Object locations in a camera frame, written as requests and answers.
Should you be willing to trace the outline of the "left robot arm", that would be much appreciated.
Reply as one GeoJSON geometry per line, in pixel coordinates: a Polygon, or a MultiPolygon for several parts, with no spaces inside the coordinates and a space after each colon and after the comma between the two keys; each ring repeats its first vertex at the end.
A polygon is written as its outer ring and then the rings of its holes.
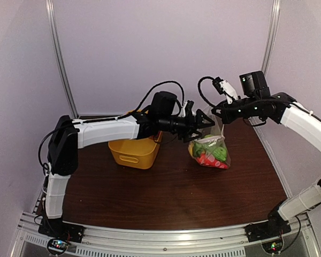
{"type": "Polygon", "coordinates": [[[55,238],[66,233],[63,201],[70,177],[79,166],[80,149],[117,140],[141,140],[159,132],[174,134],[183,142],[199,139],[201,129],[215,122],[201,109],[192,111],[193,101],[188,100],[179,114],[173,114],[178,103],[176,95],[161,91],[153,96],[150,105],[121,116],[96,119],[72,119],[61,116],[53,131],[43,141],[48,142],[47,160],[41,164],[47,178],[43,210],[48,218],[46,230],[55,238]]]}

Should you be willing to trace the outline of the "green toy leaf vegetable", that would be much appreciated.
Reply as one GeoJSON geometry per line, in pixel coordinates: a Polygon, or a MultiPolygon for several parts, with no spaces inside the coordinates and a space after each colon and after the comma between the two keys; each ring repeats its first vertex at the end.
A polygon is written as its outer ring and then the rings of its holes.
{"type": "Polygon", "coordinates": [[[194,142],[192,145],[192,156],[200,157],[202,154],[205,154],[205,145],[202,143],[194,142]]]}

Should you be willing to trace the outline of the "green toy guava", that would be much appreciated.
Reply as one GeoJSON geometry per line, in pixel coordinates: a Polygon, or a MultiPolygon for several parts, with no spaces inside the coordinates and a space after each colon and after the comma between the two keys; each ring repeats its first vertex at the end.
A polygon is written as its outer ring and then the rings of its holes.
{"type": "Polygon", "coordinates": [[[219,146],[212,152],[215,159],[225,162],[227,160],[227,149],[225,147],[219,146]]]}

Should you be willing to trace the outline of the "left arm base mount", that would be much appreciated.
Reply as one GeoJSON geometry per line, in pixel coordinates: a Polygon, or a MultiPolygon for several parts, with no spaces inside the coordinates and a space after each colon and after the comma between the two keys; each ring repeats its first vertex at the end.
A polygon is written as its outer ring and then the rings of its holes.
{"type": "Polygon", "coordinates": [[[49,219],[45,213],[34,218],[38,233],[49,237],[46,249],[53,256],[64,254],[72,243],[81,243],[85,227],[63,222],[62,218],[49,219]]]}

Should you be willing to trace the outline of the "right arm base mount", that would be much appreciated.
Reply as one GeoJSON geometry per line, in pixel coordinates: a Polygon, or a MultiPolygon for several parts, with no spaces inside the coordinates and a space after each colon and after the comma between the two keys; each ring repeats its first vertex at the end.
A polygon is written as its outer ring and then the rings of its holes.
{"type": "Polygon", "coordinates": [[[289,222],[280,216],[278,209],[275,207],[269,212],[267,221],[250,223],[244,228],[248,241],[261,241],[263,250],[271,255],[283,253],[293,243],[285,247],[284,234],[290,233],[292,229],[289,222]]]}

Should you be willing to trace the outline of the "clear zip top bag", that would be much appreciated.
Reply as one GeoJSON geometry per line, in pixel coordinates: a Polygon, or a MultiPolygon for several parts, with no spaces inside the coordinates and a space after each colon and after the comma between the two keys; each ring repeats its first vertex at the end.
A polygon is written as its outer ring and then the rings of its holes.
{"type": "MultiPolygon", "coordinates": [[[[205,145],[205,154],[213,156],[212,152],[214,151],[214,149],[216,147],[222,146],[222,147],[225,147],[227,149],[226,144],[225,144],[225,135],[224,135],[225,125],[222,123],[221,118],[219,118],[218,116],[215,116],[215,115],[213,115],[211,113],[211,108],[209,106],[205,107],[203,109],[203,112],[206,115],[208,115],[212,120],[215,121],[215,126],[201,129],[200,132],[202,133],[202,138],[204,138],[206,135],[219,136],[219,139],[217,139],[215,142],[203,143],[205,145]]],[[[188,152],[189,152],[190,156],[195,161],[197,161],[197,160],[196,160],[196,157],[192,156],[192,147],[193,147],[192,145],[193,145],[194,142],[197,142],[197,140],[191,141],[189,143],[189,145],[188,145],[188,152]]],[[[227,150],[227,160],[225,162],[223,162],[223,163],[228,165],[229,168],[230,168],[231,158],[229,156],[228,150],[227,150]]]]}

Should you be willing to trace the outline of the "red toy tomato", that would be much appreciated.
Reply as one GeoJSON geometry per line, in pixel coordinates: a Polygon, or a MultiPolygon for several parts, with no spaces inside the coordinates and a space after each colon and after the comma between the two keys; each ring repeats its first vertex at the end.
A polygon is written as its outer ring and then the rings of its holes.
{"type": "Polygon", "coordinates": [[[228,165],[217,160],[212,155],[201,154],[201,156],[197,157],[196,160],[200,165],[206,166],[206,167],[218,168],[218,169],[228,169],[229,168],[228,165]]]}

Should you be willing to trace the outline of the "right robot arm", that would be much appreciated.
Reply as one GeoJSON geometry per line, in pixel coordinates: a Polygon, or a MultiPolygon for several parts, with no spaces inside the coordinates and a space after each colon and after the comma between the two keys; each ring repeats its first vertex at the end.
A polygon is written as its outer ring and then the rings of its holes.
{"type": "MultiPolygon", "coordinates": [[[[268,119],[296,133],[286,143],[290,150],[301,152],[304,146],[321,156],[321,119],[305,108],[294,97],[284,92],[272,94],[262,71],[239,76],[244,97],[225,79],[213,78],[212,85],[226,99],[215,105],[211,112],[230,124],[238,118],[257,117],[262,124],[268,119]]],[[[275,236],[289,220],[321,205],[321,175],[308,187],[275,206],[264,223],[267,236],[275,236]]]]}

